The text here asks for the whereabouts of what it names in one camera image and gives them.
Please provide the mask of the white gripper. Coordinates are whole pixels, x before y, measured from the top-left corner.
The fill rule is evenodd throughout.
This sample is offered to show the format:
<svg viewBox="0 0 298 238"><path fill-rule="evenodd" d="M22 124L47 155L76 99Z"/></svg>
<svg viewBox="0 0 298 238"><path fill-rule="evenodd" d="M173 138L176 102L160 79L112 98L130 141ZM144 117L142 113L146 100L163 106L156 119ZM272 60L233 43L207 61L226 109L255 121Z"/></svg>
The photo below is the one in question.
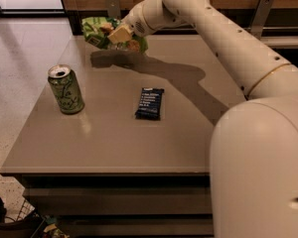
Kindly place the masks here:
<svg viewBox="0 0 298 238"><path fill-rule="evenodd" d="M122 19L123 25L119 25L113 30L108 38L113 44L124 43L132 39L133 33L139 37L146 37L153 33L148 26L143 14L144 6L137 4Z"/></svg>

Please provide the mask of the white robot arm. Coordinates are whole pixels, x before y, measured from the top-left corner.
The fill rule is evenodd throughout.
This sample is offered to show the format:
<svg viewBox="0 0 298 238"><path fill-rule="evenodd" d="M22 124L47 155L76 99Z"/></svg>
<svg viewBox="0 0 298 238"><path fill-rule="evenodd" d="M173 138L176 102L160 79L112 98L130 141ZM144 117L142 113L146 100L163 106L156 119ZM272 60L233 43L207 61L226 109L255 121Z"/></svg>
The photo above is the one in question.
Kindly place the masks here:
<svg viewBox="0 0 298 238"><path fill-rule="evenodd" d="M298 238L298 67L215 9L210 0L144 0L116 42L191 25L245 99L210 144L215 238Z"/></svg>

